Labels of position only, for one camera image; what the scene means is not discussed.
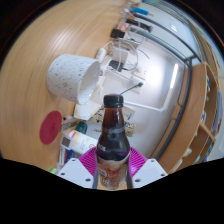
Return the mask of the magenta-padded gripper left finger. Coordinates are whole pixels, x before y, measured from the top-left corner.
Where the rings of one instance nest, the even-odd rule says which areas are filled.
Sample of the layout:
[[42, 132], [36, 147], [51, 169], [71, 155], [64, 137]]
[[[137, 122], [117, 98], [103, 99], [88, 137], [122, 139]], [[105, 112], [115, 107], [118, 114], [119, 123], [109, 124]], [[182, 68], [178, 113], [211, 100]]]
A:
[[78, 186], [96, 189], [98, 186], [98, 167], [96, 148], [93, 147], [79, 158], [71, 158], [59, 171], [58, 176]]

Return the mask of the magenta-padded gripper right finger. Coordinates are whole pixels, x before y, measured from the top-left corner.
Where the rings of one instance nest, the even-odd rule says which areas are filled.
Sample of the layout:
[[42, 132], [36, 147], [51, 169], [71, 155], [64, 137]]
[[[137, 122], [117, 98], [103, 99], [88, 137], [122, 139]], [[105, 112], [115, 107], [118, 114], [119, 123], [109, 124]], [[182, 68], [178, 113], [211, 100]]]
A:
[[147, 159], [134, 148], [130, 149], [127, 173], [127, 188], [136, 189], [144, 187], [167, 175], [166, 171], [156, 159]]

